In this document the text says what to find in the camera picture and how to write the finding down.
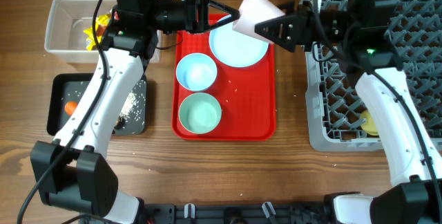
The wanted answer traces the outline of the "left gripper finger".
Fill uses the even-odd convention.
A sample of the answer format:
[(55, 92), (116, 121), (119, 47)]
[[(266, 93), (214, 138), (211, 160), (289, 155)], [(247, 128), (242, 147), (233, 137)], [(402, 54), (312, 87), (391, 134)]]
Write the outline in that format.
[(238, 20), (240, 17), (240, 13), (238, 10), (234, 10), (232, 12), (229, 13), (229, 15), (227, 15), (226, 19), (220, 20), (215, 22), (214, 24), (210, 24), (209, 22), (209, 13), (208, 12), (203, 12), (200, 15), (200, 18), (198, 20), (198, 32), (199, 33), (204, 33), (204, 32), (209, 32), (212, 31), (216, 28), (219, 28), (221, 26), (225, 26), (229, 23), (234, 22), (235, 20)]
[(230, 15), (239, 15), (239, 10), (232, 8), (231, 6), (220, 3), (216, 0), (200, 0), (201, 2), (201, 11), (204, 15), (209, 14), (209, 8), (215, 8), (217, 10), (221, 10)]

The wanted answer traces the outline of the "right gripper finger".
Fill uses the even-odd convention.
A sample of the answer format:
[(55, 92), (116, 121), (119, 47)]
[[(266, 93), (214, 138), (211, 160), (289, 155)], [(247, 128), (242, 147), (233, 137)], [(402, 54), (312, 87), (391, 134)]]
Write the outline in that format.
[(295, 1), (288, 1), (286, 3), (277, 5), (277, 8), (284, 13), (294, 13), (296, 11), (297, 4)]
[(255, 33), (294, 53), (296, 46), (305, 43), (303, 35), (306, 25), (306, 16), (293, 13), (256, 24)]

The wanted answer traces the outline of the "pink plastic cup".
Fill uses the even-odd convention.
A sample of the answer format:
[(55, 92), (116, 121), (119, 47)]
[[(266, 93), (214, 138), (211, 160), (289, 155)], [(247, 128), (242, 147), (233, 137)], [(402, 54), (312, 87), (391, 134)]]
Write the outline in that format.
[(273, 42), (255, 33), (255, 25), (285, 15), (269, 0), (243, 0), (239, 7), (239, 13), (240, 17), (233, 22), (232, 29), (269, 44), (273, 44)]

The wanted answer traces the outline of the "light blue plate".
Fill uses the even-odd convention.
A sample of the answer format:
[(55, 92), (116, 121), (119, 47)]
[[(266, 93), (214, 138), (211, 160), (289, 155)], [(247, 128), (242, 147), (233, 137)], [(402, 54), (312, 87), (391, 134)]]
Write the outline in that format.
[(234, 68), (258, 63), (267, 53), (269, 44), (233, 30), (233, 22), (209, 33), (209, 47), (215, 57)]

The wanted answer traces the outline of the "light blue bowl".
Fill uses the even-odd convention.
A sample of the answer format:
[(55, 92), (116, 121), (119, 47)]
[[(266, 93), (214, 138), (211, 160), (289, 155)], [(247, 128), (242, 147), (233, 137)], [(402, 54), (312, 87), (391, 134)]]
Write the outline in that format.
[(218, 67), (211, 57), (203, 53), (191, 53), (177, 64), (175, 76), (186, 90), (200, 92), (207, 90), (218, 76)]

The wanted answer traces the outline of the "white rice pile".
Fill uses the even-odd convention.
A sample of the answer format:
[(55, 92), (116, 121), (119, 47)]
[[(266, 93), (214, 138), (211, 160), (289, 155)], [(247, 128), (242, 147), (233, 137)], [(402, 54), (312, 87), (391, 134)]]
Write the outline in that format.
[(141, 120), (142, 109), (146, 105), (146, 81), (138, 81), (128, 94), (119, 116), (125, 120)]

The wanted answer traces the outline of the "yellow plastic cup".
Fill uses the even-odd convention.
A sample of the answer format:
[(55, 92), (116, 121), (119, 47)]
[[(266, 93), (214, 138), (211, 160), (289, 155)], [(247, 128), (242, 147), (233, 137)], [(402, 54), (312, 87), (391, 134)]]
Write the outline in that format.
[(365, 110), (360, 114), (359, 120), (362, 121), (361, 128), (363, 131), (371, 136), (378, 136), (376, 125), (368, 110)]

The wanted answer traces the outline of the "green bowl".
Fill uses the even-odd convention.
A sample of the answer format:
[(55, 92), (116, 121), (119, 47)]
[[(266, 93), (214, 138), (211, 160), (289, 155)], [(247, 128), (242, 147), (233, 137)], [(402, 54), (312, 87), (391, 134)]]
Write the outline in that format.
[(181, 125), (193, 134), (205, 134), (220, 123), (220, 103), (208, 93), (192, 93), (181, 103), (178, 118)]

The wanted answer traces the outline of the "brown food scrap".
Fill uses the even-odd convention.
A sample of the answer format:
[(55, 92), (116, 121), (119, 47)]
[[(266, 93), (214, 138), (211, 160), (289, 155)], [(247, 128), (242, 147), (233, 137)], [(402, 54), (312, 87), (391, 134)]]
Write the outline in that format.
[(121, 116), (118, 117), (116, 121), (116, 125), (114, 126), (114, 129), (122, 129), (125, 124), (125, 119)]

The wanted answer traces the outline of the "orange carrot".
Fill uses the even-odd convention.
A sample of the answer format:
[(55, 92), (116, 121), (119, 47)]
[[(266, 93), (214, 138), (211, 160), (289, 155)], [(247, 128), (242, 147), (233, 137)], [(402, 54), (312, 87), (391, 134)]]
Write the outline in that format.
[(78, 103), (74, 101), (69, 101), (64, 106), (64, 111), (67, 115), (71, 116), (77, 109)]

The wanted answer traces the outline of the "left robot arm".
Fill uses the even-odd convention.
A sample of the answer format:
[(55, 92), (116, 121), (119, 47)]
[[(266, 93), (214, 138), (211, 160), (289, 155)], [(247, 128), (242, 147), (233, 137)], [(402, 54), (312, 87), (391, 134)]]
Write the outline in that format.
[(30, 161), (42, 203), (105, 223), (150, 223), (144, 201), (118, 189), (106, 161), (117, 118), (157, 50), (158, 32), (191, 34), (215, 28), (209, 8), (239, 18), (215, 0), (117, 0), (101, 37), (99, 60), (80, 102), (52, 142), (36, 142)]

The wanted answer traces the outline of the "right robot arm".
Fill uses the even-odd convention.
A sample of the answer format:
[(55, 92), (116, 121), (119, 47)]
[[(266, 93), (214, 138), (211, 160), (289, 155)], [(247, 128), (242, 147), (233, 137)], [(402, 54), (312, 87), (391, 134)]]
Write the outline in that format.
[(305, 0), (284, 5), (284, 16), (254, 28), (288, 51), (328, 47), (374, 121), (392, 188), (376, 197), (327, 195), (326, 223), (441, 222), (441, 154), (412, 101), (403, 60), (385, 36), (397, 3), (349, 0), (346, 10), (327, 12), (321, 0)]

